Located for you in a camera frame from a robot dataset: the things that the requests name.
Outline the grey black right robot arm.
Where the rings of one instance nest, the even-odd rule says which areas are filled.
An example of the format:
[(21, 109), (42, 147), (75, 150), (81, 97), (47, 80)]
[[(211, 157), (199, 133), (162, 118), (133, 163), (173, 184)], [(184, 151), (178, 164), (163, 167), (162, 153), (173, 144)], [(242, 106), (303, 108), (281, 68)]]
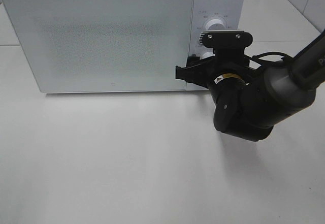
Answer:
[(279, 53), (279, 61), (264, 53), (248, 56), (253, 37), (242, 30), (208, 30), (199, 43), (213, 55), (192, 55), (175, 77), (210, 91), (217, 131), (249, 141), (265, 139), (275, 124), (313, 104), (324, 82), (324, 34), (296, 56)]

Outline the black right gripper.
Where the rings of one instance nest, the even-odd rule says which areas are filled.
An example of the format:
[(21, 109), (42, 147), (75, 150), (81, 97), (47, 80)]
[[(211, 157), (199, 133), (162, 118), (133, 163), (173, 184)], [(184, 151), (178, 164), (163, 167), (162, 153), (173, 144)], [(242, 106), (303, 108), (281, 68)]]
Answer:
[[(249, 66), (249, 58), (245, 56), (245, 48), (252, 42), (252, 35), (243, 30), (203, 31), (199, 43), (206, 48), (214, 48), (213, 61), (211, 56), (204, 59), (196, 55), (189, 56), (185, 67), (175, 66), (175, 79), (208, 88), (214, 104), (218, 105), (223, 94), (219, 83), (232, 79), (242, 86), (254, 77), (254, 69)], [(208, 79), (207, 69), (211, 62), (212, 72)]]

